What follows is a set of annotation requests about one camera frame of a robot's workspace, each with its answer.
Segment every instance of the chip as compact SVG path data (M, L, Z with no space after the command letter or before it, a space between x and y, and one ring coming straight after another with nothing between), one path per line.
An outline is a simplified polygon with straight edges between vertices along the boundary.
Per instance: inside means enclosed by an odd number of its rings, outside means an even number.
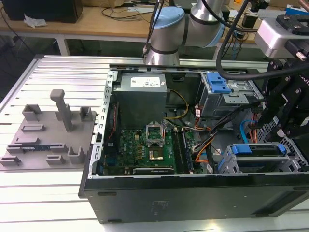
M149 148L149 160L163 160L163 148L162 147L150 147Z

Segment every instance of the light blue robot joint cap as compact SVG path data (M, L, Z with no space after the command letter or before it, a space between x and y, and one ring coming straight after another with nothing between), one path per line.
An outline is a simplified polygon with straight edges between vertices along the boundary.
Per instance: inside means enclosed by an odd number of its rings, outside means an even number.
M183 17L184 11L182 8L175 6L163 7L159 18L154 26L154 29L161 29L172 26L182 20Z

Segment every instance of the green motherboard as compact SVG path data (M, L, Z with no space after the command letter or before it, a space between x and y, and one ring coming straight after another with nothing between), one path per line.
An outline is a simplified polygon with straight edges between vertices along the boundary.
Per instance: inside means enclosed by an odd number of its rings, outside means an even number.
M164 144L147 145L146 129L144 130L122 130L120 134L120 153L114 157L106 158L106 167L109 174L116 174L115 170L121 174L125 168L169 168L177 173L175 162L173 130L165 130L163 133ZM162 139L159 131L150 131L148 139ZM191 151L195 145L193 132L185 132L186 144Z

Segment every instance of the power supply label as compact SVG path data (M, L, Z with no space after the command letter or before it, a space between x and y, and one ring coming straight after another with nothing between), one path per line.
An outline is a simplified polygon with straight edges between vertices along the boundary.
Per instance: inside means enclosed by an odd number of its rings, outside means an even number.
M133 76L131 87L160 87L160 77Z

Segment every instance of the metal table surface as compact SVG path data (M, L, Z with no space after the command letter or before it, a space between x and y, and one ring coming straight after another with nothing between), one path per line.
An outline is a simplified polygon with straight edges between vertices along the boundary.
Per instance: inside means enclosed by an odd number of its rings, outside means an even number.
M65 90L71 110L98 110L110 64L142 64L140 58L61 57L34 59L0 104L0 156L23 120L26 104L56 110L49 99ZM181 60L182 65L214 67L215 61ZM226 61L224 67L257 68L266 62ZM101 225L87 199L77 196L82 170L75 172L0 173L0 231L152 232L152 231L309 231L309 200L279 217Z

